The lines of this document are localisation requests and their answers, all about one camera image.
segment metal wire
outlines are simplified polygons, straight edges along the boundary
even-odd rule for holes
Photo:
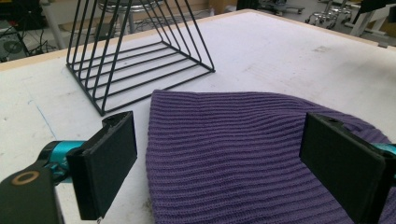
[[[215,72],[188,0],[184,0],[185,6],[178,0],[93,0],[93,7],[100,4],[102,9],[96,29],[92,28],[95,8],[89,9],[92,7],[89,0],[85,0],[85,4],[81,1],[78,0],[66,65],[102,116],[147,99],[156,89],[168,90]],[[122,41],[127,18],[134,12],[132,6],[136,7],[139,2],[148,16],[145,22],[152,24],[159,40],[128,48],[133,40],[126,42],[128,44]],[[112,13],[109,28],[107,26],[106,39],[98,45],[102,29],[106,29],[106,11]],[[115,39],[116,44],[110,45],[117,19],[123,14],[120,37]],[[88,20],[88,31],[83,34],[82,30],[87,29],[84,20]],[[93,44],[89,43],[90,36],[94,36]]]

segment purple cloth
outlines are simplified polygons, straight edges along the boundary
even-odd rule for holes
[[[388,142],[361,119],[296,97],[155,91],[148,186],[157,223],[352,223],[298,156],[306,112]],[[381,223],[396,223],[392,189]]]

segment folded cloth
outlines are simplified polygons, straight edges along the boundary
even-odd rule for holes
[[[288,95],[155,91],[146,159],[156,223],[352,223],[300,161],[306,112],[389,142],[361,119]],[[392,189],[381,223],[396,223],[395,205]]]

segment table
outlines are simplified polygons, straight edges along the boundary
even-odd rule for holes
[[[199,20],[217,72],[174,91],[269,91],[302,97],[374,124],[396,142],[396,50],[269,14]],[[144,41],[155,32],[128,35]],[[65,50],[0,64],[0,179],[53,140],[86,140],[102,118],[65,66]],[[138,159],[102,223],[152,223],[145,152],[150,99],[133,110]],[[66,223],[79,220],[73,187],[57,188]]]

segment wire rack base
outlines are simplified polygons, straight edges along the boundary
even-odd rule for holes
[[[182,4],[177,0],[89,2],[78,0],[66,65],[102,116],[149,98],[154,90],[168,90],[215,72],[187,0]],[[95,18],[98,4],[103,9],[99,20]],[[131,27],[127,22],[133,21],[126,19],[136,5],[144,9],[156,35],[123,41]],[[119,16],[125,20],[118,28]],[[102,29],[107,37],[100,42]]]

